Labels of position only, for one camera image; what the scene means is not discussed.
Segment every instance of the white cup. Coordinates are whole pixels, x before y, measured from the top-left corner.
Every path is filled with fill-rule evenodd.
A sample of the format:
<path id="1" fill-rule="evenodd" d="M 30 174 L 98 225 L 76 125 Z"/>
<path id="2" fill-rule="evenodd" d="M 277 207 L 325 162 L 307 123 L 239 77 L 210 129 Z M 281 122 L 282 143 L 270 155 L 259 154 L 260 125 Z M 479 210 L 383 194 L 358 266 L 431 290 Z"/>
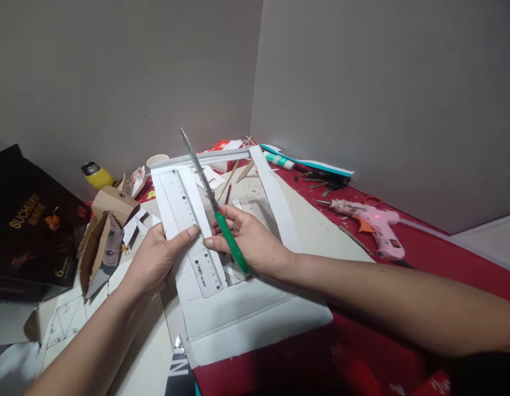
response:
<path id="1" fill-rule="evenodd" d="M 169 159 L 169 156 L 166 154 L 158 154 L 150 157 L 148 161 L 146 161 L 146 165 L 151 168 L 153 165 L 158 164 L 160 162 L 166 161 Z"/>

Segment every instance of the clear plastic ruler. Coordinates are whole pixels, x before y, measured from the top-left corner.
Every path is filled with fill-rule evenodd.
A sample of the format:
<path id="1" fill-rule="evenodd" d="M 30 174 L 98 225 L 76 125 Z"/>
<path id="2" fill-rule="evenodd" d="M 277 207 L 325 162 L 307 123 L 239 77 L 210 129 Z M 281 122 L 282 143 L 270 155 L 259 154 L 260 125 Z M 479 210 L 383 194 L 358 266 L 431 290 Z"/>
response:
<path id="1" fill-rule="evenodd" d="M 161 182 L 178 229 L 184 230 L 193 224 L 200 225 L 180 171 L 173 169 L 165 172 L 161 175 Z M 224 285 L 216 267 L 217 264 L 220 266 L 222 264 L 219 260 L 215 263 L 211 252 L 204 246 L 204 236 L 201 233 L 196 242 L 190 247 L 187 256 L 198 281 L 201 295 L 204 298 L 223 289 Z"/>

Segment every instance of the scissors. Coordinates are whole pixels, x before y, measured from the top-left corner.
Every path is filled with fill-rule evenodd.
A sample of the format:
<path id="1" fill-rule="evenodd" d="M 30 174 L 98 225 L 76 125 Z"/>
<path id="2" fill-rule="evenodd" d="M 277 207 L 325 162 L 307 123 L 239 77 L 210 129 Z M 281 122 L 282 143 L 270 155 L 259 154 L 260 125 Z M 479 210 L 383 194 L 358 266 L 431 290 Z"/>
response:
<path id="1" fill-rule="evenodd" d="M 218 205 L 218 202 L 216 201 L 215 198 L 215 193 L 209 186 L 209 182 L 207 181 L 207 178 L 204 175 L 204 170 L 201 168 L 200 161 L 198 161 L 198 158 L 194 153 L 189 138 L 185 134 L 183 128 L 180 128 L 180 130 L 182 131 L 182 138 L 185 141 L 187 148 L 189 149 L 190 157 L 192 158 L 194 166 L 196 167 L 198 176 L 200 177 L 201 183 L 204 186 L 207 198 L 209 199 L 209 201 L 211 201 L 212 211 L 215 213 L 215 218 L 216 221 L 218 222 L 218 226 L 220 227 L 220 230 L 222 230 L 222 234 L 225 237 L 227 244 L 229 245 L 229 248 L 231 249 L 231 254 L 233 255 L 234 261 L 238 264 L 242 273 L 247 276 L 250 273 L 248 263 L 246 262 L 244 255 L 242 254 L 240 248 L 238 247 L 237 242 L 234 240 L 231 230 L 227 226 L 226 218 L 220 210 L 220 206 Z"/>

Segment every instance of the hot glue gun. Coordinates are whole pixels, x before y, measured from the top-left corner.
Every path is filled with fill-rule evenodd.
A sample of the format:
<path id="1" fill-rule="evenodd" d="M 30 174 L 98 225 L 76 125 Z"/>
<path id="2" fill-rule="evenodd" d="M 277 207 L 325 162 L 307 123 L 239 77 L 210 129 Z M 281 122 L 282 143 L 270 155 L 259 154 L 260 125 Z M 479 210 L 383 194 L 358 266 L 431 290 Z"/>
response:
<path id="1" fill-rule="evenodd" d="M 377 255 L 389 261 L 399 261 L 405 256 L 405 250 L 394 235 L 390 224 L 399 222 L 399 214 L 393 211 L 381 211 L 375 206 L 347 200 L 318 201 L 329 205 L 335 213 L 352 216 L 359 221 L 359 232 L 372 233 L 377 244 Z"/>

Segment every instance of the yellow bottle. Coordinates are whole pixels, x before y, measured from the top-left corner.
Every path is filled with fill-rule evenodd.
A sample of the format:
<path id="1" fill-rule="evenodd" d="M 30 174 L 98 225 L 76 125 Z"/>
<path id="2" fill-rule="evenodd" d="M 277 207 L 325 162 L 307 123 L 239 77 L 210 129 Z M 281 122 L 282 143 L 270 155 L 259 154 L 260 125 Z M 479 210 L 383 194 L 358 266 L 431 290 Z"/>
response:
<path id="1" fill-rule="evenodd" d="M 86 180 L 96 189 L 100 190 L 108 185 L 113 185 L 116 181 L 112 175 L 108 173 L 102 166 L 97 165 L 95 162 L 88 162 L 81 168 Z"/>

